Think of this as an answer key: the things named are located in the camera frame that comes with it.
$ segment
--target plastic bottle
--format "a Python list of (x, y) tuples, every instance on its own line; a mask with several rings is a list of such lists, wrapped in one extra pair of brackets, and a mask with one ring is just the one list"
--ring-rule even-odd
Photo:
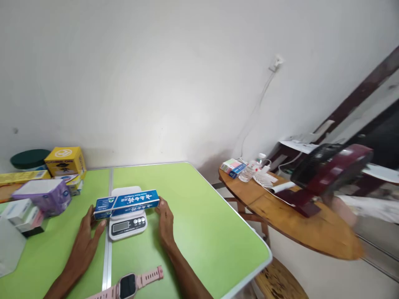
[(264, 158), (266, 158), (266, 155), (259, 153), (258, 157), (255, 160), (252, 160), (248, 163), (248, 165), (240, 173), (238, 178), (245, 183), (249, 182), (249, 180), (252, 179), (252, 177), (256, 174), (256, 172), (261, 170), (262, 160)]

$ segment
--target digital kitchen scale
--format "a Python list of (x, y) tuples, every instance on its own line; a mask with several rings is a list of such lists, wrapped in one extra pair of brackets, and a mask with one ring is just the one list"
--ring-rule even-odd
[[(111, 196), (119, 196), (141, 192), (139, 186), (116, 188)], [(109, 218), (109, 237), (112, 241), (124, 239), (142, 233), (147, 228), (145, 210), (118, 215)]]

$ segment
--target yellow box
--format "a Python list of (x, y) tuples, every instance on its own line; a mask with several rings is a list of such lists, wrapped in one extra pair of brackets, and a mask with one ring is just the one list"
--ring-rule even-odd
[(0, 174), (0, 186), (24, 184), (27, 181), (31, 181), (34, 179), (51, 179), (51, 176), (47, 170)]
[(52, 176), (80, 174), (86, 172), (86, 165), (80, 147), (55, 147), (44, 159)]

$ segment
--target watch strap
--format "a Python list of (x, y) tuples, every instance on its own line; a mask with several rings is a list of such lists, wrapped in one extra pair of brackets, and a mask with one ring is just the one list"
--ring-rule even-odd
[(112, 286), (105, 291), (102, 291), (98, 294), (90, 296), (86, 299), (117, 299), (116, 298), (116, 286)]
[(158, 266), (156, 269), (143, 273), (142, 275), (137, 275), (136, 277), (136, 286), (137, 289), (141, 289), (152, 283), (156, 280), (160, 280), (163, 278), (163, 269), (162, 266)]

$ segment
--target round container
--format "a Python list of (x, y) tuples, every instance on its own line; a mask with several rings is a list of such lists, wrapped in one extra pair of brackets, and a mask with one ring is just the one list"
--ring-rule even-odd
[(11, 164), (19, 171), (37, 171), (47, 169), (44, 159), (50, 154), (46, 149), (31, 149), (16, 154), (10, 159)]

